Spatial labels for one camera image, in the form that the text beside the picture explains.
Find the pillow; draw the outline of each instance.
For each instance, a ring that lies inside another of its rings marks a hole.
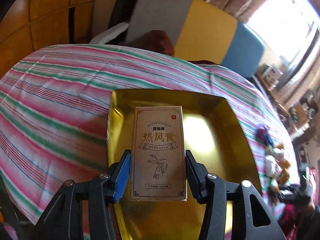
[[[144,34],[141,38],[130,42],[127,46],[158,52],[169,56],[174,55],[174,47],[171,39],[161,30],[152,30]]]

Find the blue cushion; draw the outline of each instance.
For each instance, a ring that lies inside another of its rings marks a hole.
[[[263,41],[241,22],[221,65],[243,77],[255,74],[264,52]]]

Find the striped blanket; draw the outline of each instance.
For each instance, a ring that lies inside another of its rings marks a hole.
[[[0,175],[32,222],[66,179],[90,180],[107,168],[106,129],[115,89],[187,90],[225,97],[254,156],[266,201],[259,123],[284,143],[299,181],[290,137],[270,103],[246,79],[218,65],[200,67],[149,51],[110,45],[57,45],[33,52],[0,80]],[[273,207],[278,216],[283,207]]]

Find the sofa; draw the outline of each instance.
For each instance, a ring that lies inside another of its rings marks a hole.
[[[124,45],[151,30],[166,32],[175,57],[209,60],[248,79],[264,52],[262,40],[252,30],[202,0],[137,0]]]

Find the toy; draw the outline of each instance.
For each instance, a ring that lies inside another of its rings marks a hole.
[[[273,140],[271,139],[268,133],[269,127],[264,124],[260,124],[257,127],[256,139],[258,142],[264,144],[265,146],[271,145],[274,146]]]
[[[278,192],[279,185],[284,185],[290,178],[287,169],[291,166],[289,161],[285,158],[284,145],[274,145],[269,133],[269,128],[260,124],[257,127],[256,139],[265,145],[265,174],[271,178],[270,189]]]

